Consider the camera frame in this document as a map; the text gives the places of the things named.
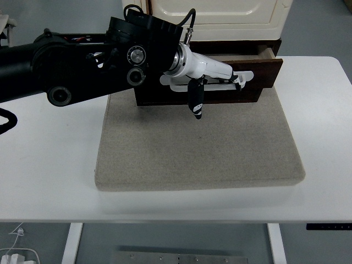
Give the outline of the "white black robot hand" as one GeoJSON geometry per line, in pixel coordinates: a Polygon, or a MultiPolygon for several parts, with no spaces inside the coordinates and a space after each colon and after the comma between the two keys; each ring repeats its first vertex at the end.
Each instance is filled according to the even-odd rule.
{"type": "Polygon", "coordinates": [[[227,80],[232,84],[239,85],[241,89],[246,83],[246,78],[236,74],[230,65],[194,53],[189,46],[180,43],[172,66],[159,80],[162,85],[170,85],[172,79],[184,76],[190,79],[187,85],[188,107],[196,119],[202,117],[204,85],[207,83],[207,76],[213,79],[227,80]]]}

